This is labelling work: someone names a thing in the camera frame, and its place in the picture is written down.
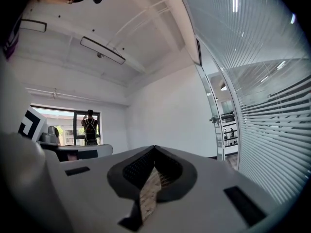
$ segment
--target window frame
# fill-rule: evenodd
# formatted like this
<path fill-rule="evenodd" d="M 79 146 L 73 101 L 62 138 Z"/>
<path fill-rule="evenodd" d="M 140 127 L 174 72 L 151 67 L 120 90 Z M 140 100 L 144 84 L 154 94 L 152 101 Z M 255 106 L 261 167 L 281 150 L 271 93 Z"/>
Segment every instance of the window frame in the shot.
<path fill-rule="evenodd" d="M 54 111 L 66 111 L 66 112 L 73 112 L 73 142 L 74 145 L 77 145 L 77 140 L 79 139 L 84 139 L 84 135 L 77 135 L 77 115 L 86 115 L 87 111 L 78 111 L 78 110 L 70 110 L 70 109 L 58 109 L 58 108 L 53 108 L 53 107 L 48 107 L 48 106 L 38 106 L 38 105 L 30 105 L 33 108 L 38 108 L 38 109 L 46 109 L 46 110 L 54 110 Z M 97 116 L 97 121 L 98 121 L 98 134 L 96 134 L 96 138 L 101 139 L 101 127 L 100 127 L 100 112 L 94 112 L 94 116 Z"/>

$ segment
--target white ceiling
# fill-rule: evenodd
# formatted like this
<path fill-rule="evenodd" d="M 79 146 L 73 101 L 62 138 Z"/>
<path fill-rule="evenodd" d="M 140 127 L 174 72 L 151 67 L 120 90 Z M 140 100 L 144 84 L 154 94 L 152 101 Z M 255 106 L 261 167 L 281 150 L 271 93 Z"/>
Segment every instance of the white ceiling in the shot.
<path fill-rule="evenodd" d="M 46 22 L 47 31 L 21 29 L 15 54 L 127 87 L 135 77 L 148 73 L 151 66 L 154 70 L 157 62 L 180 52 L 185 45 L 166 3 L 148 8 L 160 1 L 103 0 L 95 4 L 85 0 L 72 5 L 31 5 L 23 17 Z M 98 58 L 96 52 L 80 45 L 83 36 L 120 53 L 126 62 L 119 65 L 107 57 Z"/>

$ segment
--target backpack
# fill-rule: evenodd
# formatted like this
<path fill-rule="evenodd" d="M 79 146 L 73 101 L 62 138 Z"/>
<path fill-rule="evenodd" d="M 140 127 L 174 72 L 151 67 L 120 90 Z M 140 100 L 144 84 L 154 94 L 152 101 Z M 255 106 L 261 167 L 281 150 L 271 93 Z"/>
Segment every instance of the backpack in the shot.
<path fill-rule="evenodd" d="M 86 139 L 86 145 L 97 145 L 96 141 L 96 129 L 94 127 L 95 119 L 92 119 L 89 121 L 89 119 L 86 119 L 86 128 L 85 128 L 85 139 Z"/>

